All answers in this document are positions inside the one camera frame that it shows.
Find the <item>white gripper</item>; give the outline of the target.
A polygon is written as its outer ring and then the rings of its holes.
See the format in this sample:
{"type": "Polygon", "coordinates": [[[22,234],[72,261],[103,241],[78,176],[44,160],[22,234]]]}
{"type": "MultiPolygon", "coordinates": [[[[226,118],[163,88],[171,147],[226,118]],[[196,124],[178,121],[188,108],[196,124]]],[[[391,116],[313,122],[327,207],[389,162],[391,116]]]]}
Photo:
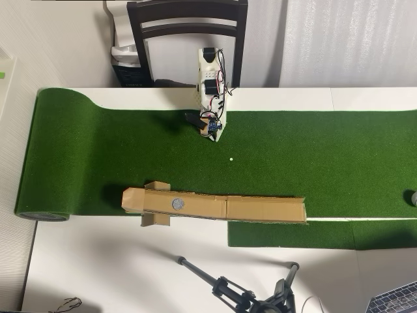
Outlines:
{"type": "Polygon", "coordinates": [[[208,138],[214,142],[220,140],[222,132],[227,124],[227,100],[228,96],[204,96],[201,103],[200,117],[214,117],[216,121],[216,131],[209,132],[208,138]]]}

